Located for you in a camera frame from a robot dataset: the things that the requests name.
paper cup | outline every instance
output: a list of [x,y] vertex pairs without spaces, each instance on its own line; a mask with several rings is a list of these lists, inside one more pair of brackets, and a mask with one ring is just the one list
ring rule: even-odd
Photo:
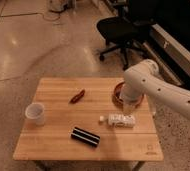
[[42,103],[32,103],[25,111],[27,119],[35,123],[36,125],[45,124],[44,105]]

black chair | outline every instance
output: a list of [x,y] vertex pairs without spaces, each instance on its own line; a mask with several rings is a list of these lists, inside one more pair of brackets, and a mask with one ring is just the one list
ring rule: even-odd
[[104,61],[105,53],[120,49],[124,55],[123,69],[125,70],[128,68],[126,48],[146,53],[144,49],[134,46],[134,41],[143,43],[147,38],[150,26],[154,24],[153,17],[158,0],[127,0],[112,5],[118,11],[118,16],[100,20],[97,29],[105,38],[106,45],[112,42],[116,46],[101,52],[100,60]]

concrete floor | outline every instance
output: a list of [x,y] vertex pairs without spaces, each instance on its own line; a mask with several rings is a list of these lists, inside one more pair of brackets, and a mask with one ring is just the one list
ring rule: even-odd
[[[4,4],[0,1],[0,10]],[[47,13],[45,0],[8,0],[2,15]],[[76,10],[68,10],[55,22],[41,15],[0,19],[0,171],[38,170],[33,162],[14,161],[14,152],[24,110],[31,103],[41,77],[119,77],[119,53],[111,53],[103,63],[98,51],[104,40],[96,22],[110,15],[90,1],[81,0]],[[130,63],[140,60],[130,53]],[[190,122],[157,103],[156,127],[164,152],[163,162],[146,163],[141,170],[190,170]],[[131,170],[134,162],[57,162],[53,170]]]

chili pepper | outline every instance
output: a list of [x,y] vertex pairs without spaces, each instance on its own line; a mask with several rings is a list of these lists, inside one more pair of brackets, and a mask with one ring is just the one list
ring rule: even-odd
[[85,94],[85,90],[81,90],[80,93],[78,93],[77,95],[75,95],[69,103],[75,104],[77,103]]

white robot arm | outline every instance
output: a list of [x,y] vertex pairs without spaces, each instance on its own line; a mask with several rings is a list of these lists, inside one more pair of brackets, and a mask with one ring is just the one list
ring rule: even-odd
[[121,89],[123,101],[131,103],[145,93],[190,120],[190,91],[158,79],[158,73],[158,65],[152,60],[144,60],[126,70]]

